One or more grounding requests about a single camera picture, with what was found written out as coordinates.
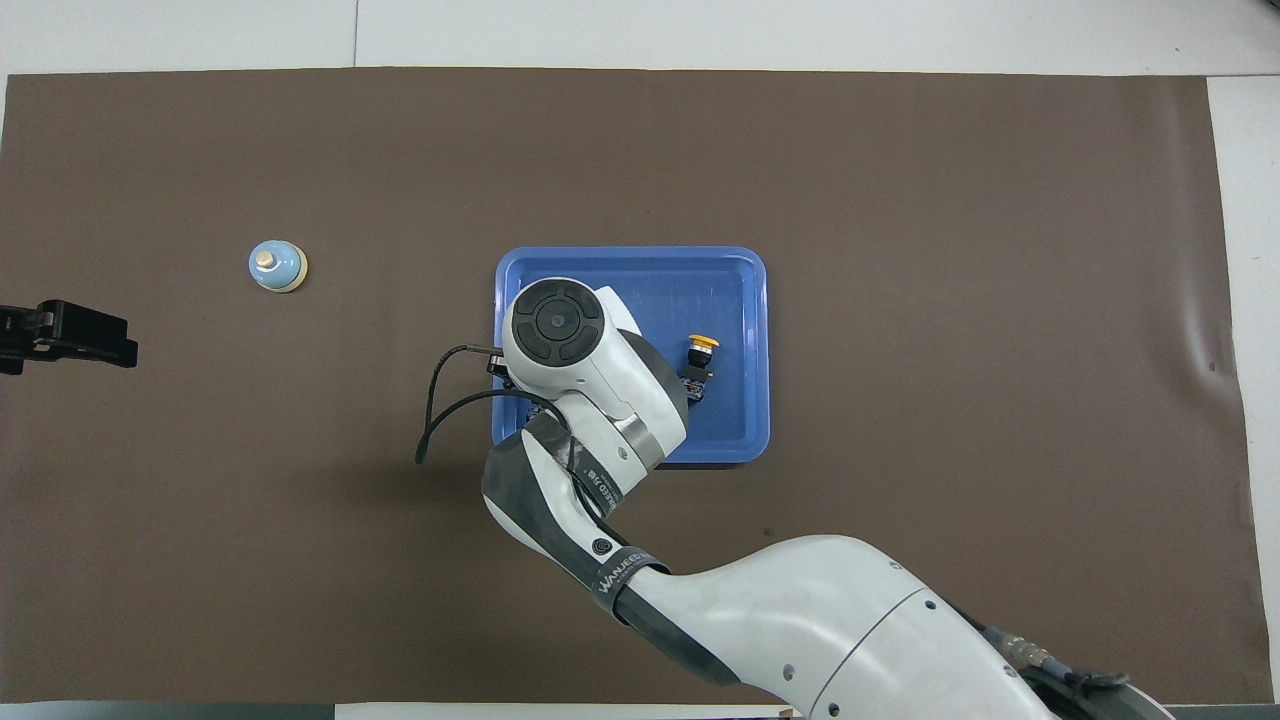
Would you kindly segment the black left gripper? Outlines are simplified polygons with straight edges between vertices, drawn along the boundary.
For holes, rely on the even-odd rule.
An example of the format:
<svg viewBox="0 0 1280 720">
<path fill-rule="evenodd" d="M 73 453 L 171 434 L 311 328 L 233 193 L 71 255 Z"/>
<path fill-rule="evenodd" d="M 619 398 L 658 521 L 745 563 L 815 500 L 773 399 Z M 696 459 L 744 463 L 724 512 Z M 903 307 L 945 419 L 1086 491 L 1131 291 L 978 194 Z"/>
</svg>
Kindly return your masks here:
<svg viewBox="0 0 1280 720">
<path fill-rule="evenodd" d="M 46 300 L 36 307 L 3 306 L 0 373 L 22 375 L 24 356 L 38 346 L 58 348 L 60 359 L 136 368 L 138 345 L 128 338 L 128 323 L 65 300 Z"/>
</svg>

